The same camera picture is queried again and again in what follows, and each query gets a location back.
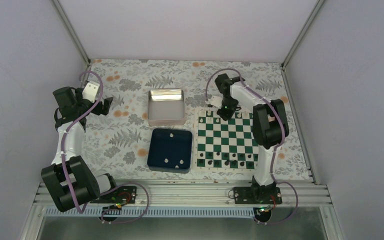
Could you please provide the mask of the blue square tray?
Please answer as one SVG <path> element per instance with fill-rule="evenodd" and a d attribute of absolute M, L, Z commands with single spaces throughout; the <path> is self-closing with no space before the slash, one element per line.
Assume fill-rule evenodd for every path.
<path fill-rule="evenodd" d="M 151 171 L 187 174 L 191 169 L 191 131 L 155 128 L 151 134 L 147 166 Z"/>

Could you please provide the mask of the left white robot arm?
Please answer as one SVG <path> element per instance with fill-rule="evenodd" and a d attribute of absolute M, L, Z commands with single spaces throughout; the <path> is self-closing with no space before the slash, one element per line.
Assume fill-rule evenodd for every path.
<path fill-rule="evenodd" d="M 119 188 L 108 173 L 93 173 L 82 158 L 87 116 L 109 113 L 112 97 L 101 101 L 102 88 L 97 83 L 85 87 L 55 90 L 54 112 L 58 146 L 50 166 L 41 170 L 41 178 L 60 212 L 76 208 L 101 197 L 111 203 L 119 197 Z"/>

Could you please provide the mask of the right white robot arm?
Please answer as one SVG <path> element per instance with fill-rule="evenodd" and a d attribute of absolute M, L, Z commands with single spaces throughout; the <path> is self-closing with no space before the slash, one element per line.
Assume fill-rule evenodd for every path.
<path fill-rule="evenodd" d="M 274 156 L 277 148 L 289 135 L 288 120 L 284 102 L 281 99 L 268 100 L 245 84 L 240 76 L 230 78 L 226 73 L 215 79 L 222 94 L 221 107 L 217 114 L 225 121 L 232 118 L 237 107 L 252 111 L 252 137 L 258 145 L 257 169 L 251 181 L 250 195 L 254 202 L 264 203 L 275 195 Z"/>

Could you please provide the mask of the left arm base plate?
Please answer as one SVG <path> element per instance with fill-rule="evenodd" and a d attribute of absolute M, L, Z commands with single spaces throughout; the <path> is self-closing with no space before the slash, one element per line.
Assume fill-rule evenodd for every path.
<path fill-rule="evenodd" d="M 92 200 L 93 204 L 124 205 L 134 204 L 136 201 L 136 186 L 122 186 L 111 193 L 107 193 L 98 199 Z"/>

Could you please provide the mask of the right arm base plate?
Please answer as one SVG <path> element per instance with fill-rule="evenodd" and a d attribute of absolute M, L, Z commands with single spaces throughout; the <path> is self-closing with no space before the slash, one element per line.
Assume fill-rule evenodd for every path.
<path fill-rule="evenodd" d="M 237 205 L 280 205 L 283 203 L 279 187 L 260 187 L 257 189 L 251 186 L 237 186 L 233 188 L 233 196 Z"/>

